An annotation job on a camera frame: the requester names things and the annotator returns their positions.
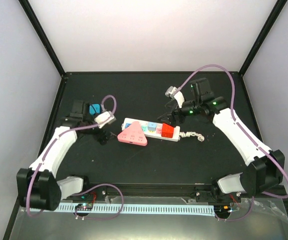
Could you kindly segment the red cube socket adapter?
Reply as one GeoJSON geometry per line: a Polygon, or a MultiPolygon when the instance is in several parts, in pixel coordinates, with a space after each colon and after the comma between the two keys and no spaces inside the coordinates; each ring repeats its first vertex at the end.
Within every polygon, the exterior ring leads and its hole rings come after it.
{"type": "Polygon", "coordinates": [[[172,138],[174,136],[175,128],[169,124],[162,123],[161,137],[172,138]]]}

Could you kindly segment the light blue usb charger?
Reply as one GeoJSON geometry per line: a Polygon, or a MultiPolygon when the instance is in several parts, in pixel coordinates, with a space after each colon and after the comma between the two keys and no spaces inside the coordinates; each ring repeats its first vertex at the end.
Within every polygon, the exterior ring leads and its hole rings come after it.
{"type": "Polygon", "coordinates": [[[147,124],[147,129],[149,132],[155,132],[157,128],[157,123],[156,122],[148,122],[147,124]]]}

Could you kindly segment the white power strip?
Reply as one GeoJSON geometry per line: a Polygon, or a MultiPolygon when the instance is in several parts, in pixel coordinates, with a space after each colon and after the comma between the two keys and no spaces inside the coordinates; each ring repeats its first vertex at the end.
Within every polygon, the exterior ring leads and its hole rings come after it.
{"type": "Polygon", "coordinates": [[[176,126],[174,131],[174,136],[172,138],[165,138],[161,137],[161,130],[162,130],[162,123],[157,122],[157,128],[155,132],[149,132],[147,129],[148,122],[151,121],[145,121],[145,120],[139,120],[139,119],[131,119],[131,118],[125,118],[123,124],[121,125],[121,129],[124,130],[128,126],[130,126],[133,122],[138,121],[142,127],[142,130],[144,131],[144,135],[146,137],[160,139],[160,140],[166,140],[166,141],[172,141],[172,142],[178,142],[180,138],[180,127],[176,126]]]}

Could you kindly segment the blue square plug adapter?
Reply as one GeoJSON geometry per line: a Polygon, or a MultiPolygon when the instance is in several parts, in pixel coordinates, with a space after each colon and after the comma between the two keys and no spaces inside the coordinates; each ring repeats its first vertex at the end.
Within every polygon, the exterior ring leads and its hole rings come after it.
{"type": "Polygon", "coordinates": [[[91,116],[95,116],[101,113],[101,105],[100,104],[91,104],[89,106],[89,113],[91,116]]]}

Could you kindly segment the pink triangular socket adapter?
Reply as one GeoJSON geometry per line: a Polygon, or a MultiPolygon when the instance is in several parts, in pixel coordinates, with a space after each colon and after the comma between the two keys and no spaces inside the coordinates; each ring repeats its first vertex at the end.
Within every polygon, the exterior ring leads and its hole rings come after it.
{"type": "Polygon", "coordinates": [[[138,121],[133,122],[130,126],[124,129],[117,136],[117,139],[121,143],[135,144],[138,146],[146,146],[148,143],[144,131],[138,121]]]}

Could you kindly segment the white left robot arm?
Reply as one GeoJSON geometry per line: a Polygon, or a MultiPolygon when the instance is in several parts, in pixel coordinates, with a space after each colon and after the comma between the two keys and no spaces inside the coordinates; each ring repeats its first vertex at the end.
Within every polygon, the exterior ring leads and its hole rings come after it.
{"type": "Polygon", "coordinates": [[[90,114],[92,105],[76,100],[71,113],[60,120],[54,134],[38,158],[29,166],[21,168],[16,175],[19,204],[22,207],[39,210],[55,210],[61,200],[76,195],[79,199],[87,199],[91,194],[90,185],[85,183],[83,176],[69,176],[63,180],[56,180],[58,169],[68,150],[80,135],[93,135],[100,144],[108,142],[111,134],[105,126],[113,123],[117,109],[117,101],[113,102],[113,109],[104,106],[107,95],[99,105],[99,112],[90,114]]]}

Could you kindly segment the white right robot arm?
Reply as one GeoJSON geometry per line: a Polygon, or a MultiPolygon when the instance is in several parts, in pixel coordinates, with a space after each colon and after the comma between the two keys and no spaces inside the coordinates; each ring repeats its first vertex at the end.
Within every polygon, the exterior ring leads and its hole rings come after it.
{"type": "Polygon", "coordinates": [[[261,142],[240,120],[235,110],[228,107],[222,96],[215,97],[210,83],[206,78],[190,81],[193,100],[185,100],[180,90],[170,86],[165,95],[169,102],[167,107],[171,111],[161,115],[158,119],[174,127],[183,123],[185,118],[203,115],[210,120],[233,144],[241,155],[246,168],[241,173],[230,174],[217,180],[211,188],[211,196],[221,202],[231,193],[267,194],[268,190],[283,181],[285,156],[280,150],[271,150],[261,142]]]}

